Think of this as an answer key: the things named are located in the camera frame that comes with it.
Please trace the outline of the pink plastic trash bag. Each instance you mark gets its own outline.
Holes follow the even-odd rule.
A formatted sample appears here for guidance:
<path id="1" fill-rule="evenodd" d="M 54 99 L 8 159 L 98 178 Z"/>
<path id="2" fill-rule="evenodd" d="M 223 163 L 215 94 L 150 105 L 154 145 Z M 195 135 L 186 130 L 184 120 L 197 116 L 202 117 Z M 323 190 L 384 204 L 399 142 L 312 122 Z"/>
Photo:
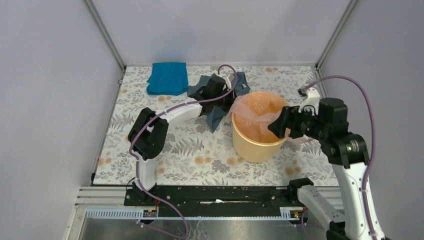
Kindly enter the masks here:
<path id="1" fill-rule="evenodd" d="M 225 117 L 249 140 L 270 144 L 280 141 L 268 129 L 268 125 L 277 120 L 283 107 L 289 103 L 271 92 L 252 92 L 236 97 Z"/>

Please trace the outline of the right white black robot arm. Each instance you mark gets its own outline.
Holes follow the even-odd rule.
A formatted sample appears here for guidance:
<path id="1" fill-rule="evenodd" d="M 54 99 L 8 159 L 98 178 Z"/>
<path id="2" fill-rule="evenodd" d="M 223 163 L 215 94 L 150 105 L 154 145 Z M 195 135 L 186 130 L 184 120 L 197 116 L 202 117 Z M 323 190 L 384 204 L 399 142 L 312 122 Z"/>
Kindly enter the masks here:
<path id="1" fill-rule="evenodd" d="M 339 212 L 308 178 L 291 180 L 287 201 L 304 205 L 326 231 L 328 240 L 383 240 L 366 176 L 371 165 L 368 147 L 358 134 L 349 132 L 348 108 L 338 98 L 323 98 L 318 108 L 311 105 L 285 106 L 268 129 L 282 137 L 290 130 L 292 139 L 307 136 L 319 141 L 339 185 L 343 212 Z"/>

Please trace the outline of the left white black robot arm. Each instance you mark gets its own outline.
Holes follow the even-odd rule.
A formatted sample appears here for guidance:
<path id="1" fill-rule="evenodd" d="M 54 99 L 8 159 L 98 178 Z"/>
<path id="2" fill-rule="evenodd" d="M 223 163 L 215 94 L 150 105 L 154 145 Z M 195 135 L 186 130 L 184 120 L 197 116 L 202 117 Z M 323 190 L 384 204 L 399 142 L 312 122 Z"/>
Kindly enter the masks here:
<path id="1" fill-rule="evenodd" d="M 134 186 L 138 188 L 136 199 L 144 206 L 152 204 L 157 181 L 154 173 L 155 158 L 162 152 L 168 130 L 178 124 L 201 116 L 213 118 L 213 114 L 229 109 L 236 98 L 237 73 L 220 77 L 213 75 L 206 85 L 199 87 L 183 103 L 169 109 L 141 110 L 129 134 L 129 154 L 136 159 Z"/>

